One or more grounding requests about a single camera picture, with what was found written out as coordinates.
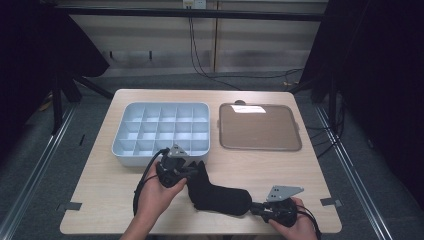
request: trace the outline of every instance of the gray carpet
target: gray carpet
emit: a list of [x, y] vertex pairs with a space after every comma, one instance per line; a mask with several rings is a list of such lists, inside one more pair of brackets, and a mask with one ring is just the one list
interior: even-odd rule
[[[243, 73], [263, 76], [260, 73]], [[299, 75], [288, 77], [292, 83]], [[235, 88], [199, 76], [197, 74], [98, 78], [92, 79], [103, 88], [115, 92], [121, 88], [144, 89], [211, 89], [235, 90]], [[286, 79], [255, 79], [245, 77], [218, 78], [241, 90], [285, 91]], [[110, 100], [79, 86], [83, 99], [73, 116], [48, 169], [23, 216], [13, 239], [118, 239], [119, 236], [67, 236], [59, 231], [64, 213], [56, 211], [60, 203], [69, 202], [85, 162], [96, 139]], [[295, 95], [299, 110], [308, 128], [317, 155], [331, 143], [321, 128], [309, 91]], [[25, 126], [24, 135], [9, 156], [8, 164], [0, 171], [0, 216], [3, 220], [16, 200], [20, 189], [31, 174], [39, 156], [48, 142], [52, 128], [52, 109], [37, 112]], [[424, 214], [407, 190], [391, 174], [378, 150], [369, 147], [366, 135], [361, 131], [347, 110], [342, 142], [355, 164], [365, 186], [380, 210], [393, 239], [424, 239]], [[330, 149], [319, 158], [331, 195], [342, 202], [337, 208], [343, 229], [337, 234], [324, 234], [323, 239], [378, 239], [356, 193], [348, 180], [336, 153]]]

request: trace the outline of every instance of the hand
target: hand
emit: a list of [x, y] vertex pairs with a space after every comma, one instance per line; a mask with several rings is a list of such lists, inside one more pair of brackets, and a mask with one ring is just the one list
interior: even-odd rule
[[172, 199], [174, 199], [174, 197], [183, 190], [187, 181], [187, 179], [184, 178], [171, 188], [162, 186], [159, 182], [159, 178], [154, 177], [157, 175], [157, 164], [157, 161], [152, 164], [149, 172], [147, 173], [147, 177], [145, 178], [147, 180], [153, 177], [144, 184], [143, 190], [140, 193], [136, 217], [144, 216], [155, 219], [159, 218], [159, 216], [169, 207]]
[[144, 239], [159, 216], [169, 207], [172, 199], [183, 190], [187, 182], [186, 178], [181, 179], [175, 186], [166, 188], [159, 182], [156, 176], [157, 161], [152, 164], [145, 178], [143, 189], [138, 199], [137, 214], [134, 216], [121, 239]]
[[[292, 197], [293, 201], [298, 206], [304, 206], [303, 202], [299, 198]], [[287, 240], [316, 240], [315, 228], [311, 220], [302, 214], [297, 215], [296, 223], [288, 228], [278, 222], [270, 219], [269, 224], [281, 233]]]

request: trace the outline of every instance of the wooden table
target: wooden table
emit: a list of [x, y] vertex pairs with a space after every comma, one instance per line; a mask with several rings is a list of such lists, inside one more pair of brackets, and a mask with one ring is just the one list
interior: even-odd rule
[[[303, 147], [296, 152], [241, 151], [223, 148], [217, 125], [219, 106], [244, 100], [247, 103], [286, 105], [300, 128]], [[264, 202], [273, 185], [301, 186], [296, 195], [317, 218], [324, 233], [336, 233], [341, 223], [334, 206], [323, 207], [320, 199], [330, 193], [305, 129], [295, 99], [290, 93], [206, 90], [122, 89], [106, 114], [72, 202], [82, 203], [79, 211], [68, 210], [60, 230], [64, 234], [121, 234], [130, 223], [134, 190], [144, 168], [122, 166], [111, 146], [125, 107], [131, 102], [204, 102], [210, 108], [210, 152], [206, 169], [215, 185], [242, 188], [253, 201]], [[276, 234], [269, 224], [250, 213], [233, 217], [197, 211], [187, 187], [173, 200], [151, 231], [152, 234]]]

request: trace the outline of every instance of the white plastic organizer tray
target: white plastic organizer tray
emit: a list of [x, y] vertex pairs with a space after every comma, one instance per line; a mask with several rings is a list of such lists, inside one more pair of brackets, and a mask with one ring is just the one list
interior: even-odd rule
[[208, 105], [131, 103], [125, 108], [112, 152], [124, 166], [147, 166], [160, 149], [171, 148], [173, 144], [186, 151], [187, 162], [206, 163], [210, 147]]

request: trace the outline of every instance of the black cord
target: black cord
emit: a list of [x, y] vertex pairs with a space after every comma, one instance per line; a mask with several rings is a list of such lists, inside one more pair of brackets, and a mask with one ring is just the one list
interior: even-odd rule
[[144, 186], [144, 184], [148, 181], [148, 180], [150, 180], [151, 178], [153, 178], [153, 177], [156, 177], [157, 175], [155, 175], [155, 176], [153, 176], [153, 177], [150, 177], [150, 178], [148, 178], [147, 180], [145, 180], [146, 179], [146, 177], [147, 177], [147, 173], [149, 172], [149, 170], [150, 170], [150, 167], [152, 167], [152, 164], [153, 164], [153, 162], [155, 161], [155, 159], [159, 156], [159, 154], [165, 154], [165, 153], [168, 153], [169, 152], [169, 148], [165, 148], [165, 149], [161, 149], [161, 150], [159, 150], [153, 157], [152, 157], [152, 159], [150, 159], [150, 162], [149, 162], [149, 164], [147, 165], [147, 167], [146, 167], [146, 169], [144, 170], [144, 173], [143, 173], [143, 176], [141, 177], [141, 179], [140, 179], [140, 182], [139, 182], [139, 184], [141, 184], [141, 188], [143, 188], [143, 186]]
[[[202, 65], [200, 63], [200, 59], [199, 59], [199, 55], [197, 53], [197, 45], [196, 45], [196, 40], [194, 37], [194, 25], [193, 25], [193, 19], [189, 18], [189, 26], [190, 26], [190, 56], [191, 56], [191, 63], [193, 65], [194, 70], [197, 72], [197, 74], [199, 74], [200, 76], [206, 77], [212, 81], [215, 82], [219, 82], [222, 83], [224, 85], [227, 85], [231, 88], [237, 89], [239, 91], [241, 91], [242, 89], [231, 85], [229, 83], [223, 82], [223, 81], [219, 81], [217, 80], [217, 78], [254, 78], [254, 79], [272, 79], [272, 78], [282, 78], [284, 77], [286, 79], [286, 88], [284, 91], [288, 90], [288, 75], [291, 75], [293, 73], [296, 73], [298, 71], [302, 71], [303, 68], [298, 68], [298, 69], [290, 69], [288, 71], [285, 71], [284, 74], [280, 74], [280, 75], [274, 75], [274, 76], [246, 76], [246, 75], [231, 75], [231, 76], [210, 76], [208, 75], [202, 68]], [[196, 56], [196, 60], [197, 60], [197, 65], [199, 66], [200, 71], [197, 69], [195, 61], [194, 61], [194, 57], [193, 57], [193, 48], [194, 48], [194, 55]]]
[[300, 205], [296, 205], [297, 207], [299, 207], [299, 208], [303, 208], [303, 209], [305, 209], [305, 212], [303, 212], [303, 211], [297, 211], [297, 213], [299, 213], [299, 214], [302, 214], [302, 215], [305, 215], [305, 216], [307, 216], [310, 220], [311, 220], [311, 222], [312, 222], [312, 224], [314, 225], [314, 228], [315, 228], [315, 234], [316, 234], [316, 236], [317, 236], [317, 239], [318, 240], [321, 240], [321, 235], [322, 235], [322, 233], [321, 233], [321, 231], [319, 230], [319, 227], [318, 227], [318, 222], [317, 222], [317, 220], [316, 220], [316, 218], [315, 218], [315, 216], [312, 214], [312, 212], [311, 211], [309, 211], [309, 209], [307, 209], [306, 207], [304, 207], [304, 206], [300, 206]]

